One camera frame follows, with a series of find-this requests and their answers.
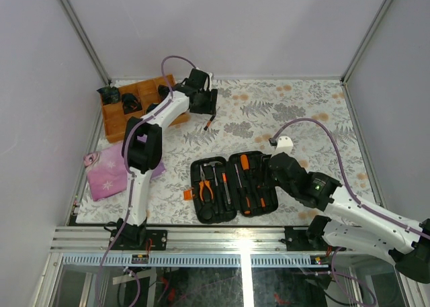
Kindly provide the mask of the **long orange black screwdriver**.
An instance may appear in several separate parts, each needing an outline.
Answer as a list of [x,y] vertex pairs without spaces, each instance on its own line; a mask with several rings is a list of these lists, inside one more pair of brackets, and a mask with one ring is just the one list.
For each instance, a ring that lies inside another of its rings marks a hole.
[[236,160],[236,165],[238,167],[238,171],[239,171],[239,179],[241,182],[242,187],[249,189],[249,182],[247,179],[247,176],[245,174],[245,171],[243,170],[243,166],[242,166],[242,158],[245,156],[245,153],[243,154],[239,154]]

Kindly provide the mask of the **thick orange black screwdriver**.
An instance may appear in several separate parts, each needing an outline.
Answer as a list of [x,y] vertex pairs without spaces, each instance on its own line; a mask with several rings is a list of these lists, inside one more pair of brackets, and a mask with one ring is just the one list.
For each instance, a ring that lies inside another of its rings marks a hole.
[[249,198],[247,197],[247,193],[244,187],[241,187],[241,197],[243,199],[243,214],[251,214],[251,203]]

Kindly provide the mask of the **orange utility knife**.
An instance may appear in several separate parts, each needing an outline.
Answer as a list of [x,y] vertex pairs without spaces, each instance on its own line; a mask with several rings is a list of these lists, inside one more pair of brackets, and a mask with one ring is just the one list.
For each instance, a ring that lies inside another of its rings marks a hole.
[[227,183],[227,178],[226,178],[226,173],[225,172],[222,173],[222,182],[223,182],[223,185],[224,185],[224,192],[226,194],[226,202],[227,202],[228,205],[231,205],[231,197],[230,197],[230,192],[229,192],[229,189],[228,189],[228,183]]

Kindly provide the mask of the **claw hammer black handle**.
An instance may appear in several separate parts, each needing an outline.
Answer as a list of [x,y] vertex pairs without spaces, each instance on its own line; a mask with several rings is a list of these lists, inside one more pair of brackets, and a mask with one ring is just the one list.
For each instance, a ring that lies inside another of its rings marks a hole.
[[216,165],[217,164],[222,164],[222,162],[220,162],[220,161],[210,161],[209,163],[204,163],[204,166],[205,167],[209,167],[209,166],[211,166],[211,168],[212,168],[212,170],[213,170],[213,174],[214,174],[214,182],[215,182],[215,185],[216,186],[218,186],[218,178],[217,178],[217,175],[216,175]]

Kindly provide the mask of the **black plastic tool case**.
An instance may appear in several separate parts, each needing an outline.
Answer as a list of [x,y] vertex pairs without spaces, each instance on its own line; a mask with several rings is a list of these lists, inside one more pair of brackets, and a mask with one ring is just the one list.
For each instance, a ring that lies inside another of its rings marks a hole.
[[[237,157],[245,153],[242,158],[242,166],[249,182],[249,189],[246,189],[247,197],[251,203],[251,214],[243,214],[243,199],[241,197],[241,182],[237,167]],[[202,224],[217,224],[221,222],[230,222],[238,214],[246,218],[270,214],[278,208],[278,198],[275,186],[270,185],[268,181],[268,162],[270,155],[260,151],[242,152],[230,155],[229,158],[222,156],[210,157],[207,159],[196,160],[190,165],[191,188],[193,189],[193,204],[196,210],[196,216]],[[214,182],[214,174],[211,166],[205,167],[204,163],[210,161],[220,161],[222,164],[216,165],[216,175],[218,186]],[[206,179],[210,181],[212,191],[214,192],[214,202],[204,203],[199,198],[200,166],[203,166]],[[222,182],[222,173],[226,173],[228,189],[231,197],[231,205],[226,202],[226,194]],[[261,207],[258,188],[261,187],[264,192],[266,208]]]

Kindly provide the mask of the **orange black needle-nose pliers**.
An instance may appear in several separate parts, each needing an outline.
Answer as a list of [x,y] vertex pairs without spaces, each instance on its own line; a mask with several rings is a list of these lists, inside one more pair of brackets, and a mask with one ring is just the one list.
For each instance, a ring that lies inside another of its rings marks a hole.
[[210,181],[206,179],[203,166],[200,166],[199,198],[204,203],[214,202],[214,192]]

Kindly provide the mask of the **orange case latch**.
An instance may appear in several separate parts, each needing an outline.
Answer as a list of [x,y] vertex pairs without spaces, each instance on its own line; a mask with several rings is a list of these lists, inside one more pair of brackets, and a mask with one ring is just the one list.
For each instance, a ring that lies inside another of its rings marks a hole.
[[193,189],[187,189],[183,192],[183,198],[185,201],[191,201],[194,199],[194,191]]

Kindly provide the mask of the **purple cloth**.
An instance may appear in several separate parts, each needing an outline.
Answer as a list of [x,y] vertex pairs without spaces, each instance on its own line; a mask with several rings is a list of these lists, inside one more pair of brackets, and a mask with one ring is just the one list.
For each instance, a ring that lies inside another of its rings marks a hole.
[[126,191],[128,172],[122,156],[122,143],[86,155],[83,163],[93,201]]

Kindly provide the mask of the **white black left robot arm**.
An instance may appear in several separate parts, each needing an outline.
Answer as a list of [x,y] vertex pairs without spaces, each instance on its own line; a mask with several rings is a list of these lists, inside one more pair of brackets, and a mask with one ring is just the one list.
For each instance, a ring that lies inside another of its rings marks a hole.
[[113,245],[141,249],[147,241],[146,221],[151,177],[163,156],[163,133],[181,114],[216,115],[218,91],[212,87],[212,74],[192,69],[189,77],[175,86],[160,104],[143,117],[130,118],[122,146],[127,171],[128,205],[111,231]]

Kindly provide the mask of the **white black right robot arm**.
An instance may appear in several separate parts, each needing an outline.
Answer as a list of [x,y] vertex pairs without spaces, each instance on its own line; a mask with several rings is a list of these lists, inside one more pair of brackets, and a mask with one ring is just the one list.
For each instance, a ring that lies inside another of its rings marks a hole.
[[284,152],[268,170],[275,185],[303,206],[323,212],[312,220],[306,241],[313,249],[345,247],[377,257],[404,276],[429,283],[429,220],[406,218],[367,200],[324,173],[308,172]]

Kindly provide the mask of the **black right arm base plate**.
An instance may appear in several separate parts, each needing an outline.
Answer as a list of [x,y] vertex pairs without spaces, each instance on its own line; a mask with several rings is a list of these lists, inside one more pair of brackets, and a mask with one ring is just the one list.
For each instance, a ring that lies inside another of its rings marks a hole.
[[323,251],[323,244],[312,242],[306,235],[307,226],[285,226],[284,236],[287,251]]

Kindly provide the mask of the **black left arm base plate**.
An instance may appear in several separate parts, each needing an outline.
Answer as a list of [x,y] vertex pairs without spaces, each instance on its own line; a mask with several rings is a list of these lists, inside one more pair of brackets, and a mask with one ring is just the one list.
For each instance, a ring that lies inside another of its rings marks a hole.
[[146,230],[143,233],[131,234],[122,231],[114,243],[113,250],[121,251],[165,251],[167,246],[167,230]]

